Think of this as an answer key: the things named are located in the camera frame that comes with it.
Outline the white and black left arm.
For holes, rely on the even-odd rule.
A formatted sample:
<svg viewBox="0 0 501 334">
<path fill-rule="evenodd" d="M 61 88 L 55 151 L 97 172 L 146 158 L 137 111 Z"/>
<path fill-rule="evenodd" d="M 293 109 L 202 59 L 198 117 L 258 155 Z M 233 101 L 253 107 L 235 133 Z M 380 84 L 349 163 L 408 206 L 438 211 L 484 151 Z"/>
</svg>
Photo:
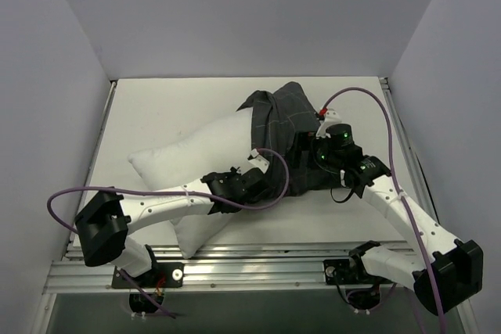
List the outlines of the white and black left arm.
<svg viewBox="0 0 501 334">
<path fill-rule="evenodd" d="M 138 230 L 188 216 L 235 213 L 266 199 L 273 188 L 259 168 L 212 172 L 182 186 L 148 196 L 98 191 L 77 215 L 75 225 L 85 265 L 114 264 L 139 286 L 150 286 L 158 267 L 150 249 L 130 238 Z"/>
</svg>

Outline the dark grey checked pillowcase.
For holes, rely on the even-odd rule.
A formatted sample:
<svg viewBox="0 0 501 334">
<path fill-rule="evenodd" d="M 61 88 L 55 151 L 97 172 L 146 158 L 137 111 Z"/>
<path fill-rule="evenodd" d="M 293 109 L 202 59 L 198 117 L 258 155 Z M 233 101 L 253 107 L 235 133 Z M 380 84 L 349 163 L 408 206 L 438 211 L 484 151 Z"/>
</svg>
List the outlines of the dark grey checked pillowcase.
<svg viewBox="0 0 501 334">
<path fill-rule="evenodd" d="M 275 92 L 253 92 L 239 109 L 252 109 L 251 147 L 272 149 L 281 156 L 293 148 L 297 133 L 317 131 L 319 120 L 303 88 L 291 81 Z M 301 196 L 308 191 L 338 188 L 335 177 L 318 168 L 309 166 L 310 147 L 301 154 L 298 167 L 289 166 L 288 196 Z"/>
</svg>

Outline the white pillow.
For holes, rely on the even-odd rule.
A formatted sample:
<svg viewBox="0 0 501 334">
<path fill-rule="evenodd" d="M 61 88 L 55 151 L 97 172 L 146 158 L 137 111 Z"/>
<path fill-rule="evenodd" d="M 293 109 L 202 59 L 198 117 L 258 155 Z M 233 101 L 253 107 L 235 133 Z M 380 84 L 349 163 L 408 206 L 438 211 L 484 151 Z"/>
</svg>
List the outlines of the white pillow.
<svg viewBox="0 0 501 334">
<path fill-rule="evenodd" d="M 241 167 L 251 152 L 253 110 L 219 118 L 165 147 L 131 153 L 128 162 L 151 190 L 175 188 L 211 172 Z M 185 259 L 218 234 L 233 214 L 189 215 L 171 221 Z"/>
</svg>

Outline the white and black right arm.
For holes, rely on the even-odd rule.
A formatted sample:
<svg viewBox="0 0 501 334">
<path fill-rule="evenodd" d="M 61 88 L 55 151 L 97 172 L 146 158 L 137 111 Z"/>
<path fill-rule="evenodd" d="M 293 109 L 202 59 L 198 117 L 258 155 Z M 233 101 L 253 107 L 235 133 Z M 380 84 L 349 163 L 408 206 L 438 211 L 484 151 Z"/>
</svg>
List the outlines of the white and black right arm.
<svg viewBox="0 0 501 334">
<path fill-rule="evenodd" d="M 293 167 L 327 173 L 334 188 L 346 188 L 376 209 L 416 251 L 415 257 L 405 257 L 368 241 L 349 253 L 354 280 L 373 276 L 396 282 L 413 291 L 432 314 L 448 312 L 481 291 L 481 247 L 444 229 L 399 188 L 390 168 L 354 143 L 350 125 L 330 126 L 324 138 L 314 131 L 298 132 L 287 156 Z"/>
</svg>

